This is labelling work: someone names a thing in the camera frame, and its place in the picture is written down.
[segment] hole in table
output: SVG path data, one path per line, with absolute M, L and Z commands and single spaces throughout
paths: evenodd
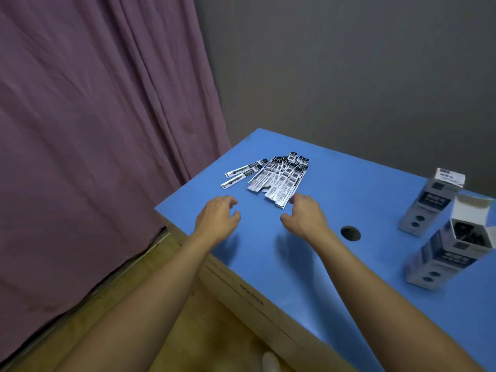
M 362 237 L 360 231 L 353 226 L 344 226 L 341 229 L 341 235 L 351 242 L 356 242 L 357 240 L 360 240 L 360 237 Z

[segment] shoe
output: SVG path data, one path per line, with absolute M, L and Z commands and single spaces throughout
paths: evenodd
M 281 365 L 277 356 L 267 351 L 262 356 L 262 372 L 281 372 Z

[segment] curtain fold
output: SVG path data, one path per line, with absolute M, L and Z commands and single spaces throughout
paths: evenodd
M 0 0 L 0 361 L 229 148 L 192 0 Z

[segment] table top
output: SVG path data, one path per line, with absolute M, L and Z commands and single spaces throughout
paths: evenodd
M 449 218 L 446 208 L 423 237 L 400 231 L 400 218 L 426 179 L 263 129 L 221 156 L 156 207 L 190 235 L 196 215 L 215 196 L 232 195 L 241 222 L 213 254 L 276 306 L 313 333 L 358 370 L 381 370 L 344 307 L 318 256 L 284 229 L 280 209 L 252 193 L 245 179 L 228 189 L 225 172 L 257 160 L 298 152 L 310 159 L 298 192 L 317 200 L 340 237 L 343 226 L 361 232 L 344 244 L 396 291 L 444 329 L 485 369 L 496 370 L 496 253 L 476 262 L 437 291 L 406 283 L 403 265 Z M 493 206 L 489 223 L 496 221 Z

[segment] wooden floor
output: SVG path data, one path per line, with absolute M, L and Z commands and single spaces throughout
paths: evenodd
M 81 337 L 112 306 L 167 261 L 179 244 L 168 235 L 116 281 L 66 316 L 60 325 L 9 372 L 52 371 Z M 197 281 L 151 371 L 260 371 L 268 347 Z M 283 371 L 292 371 L 282 365 Z

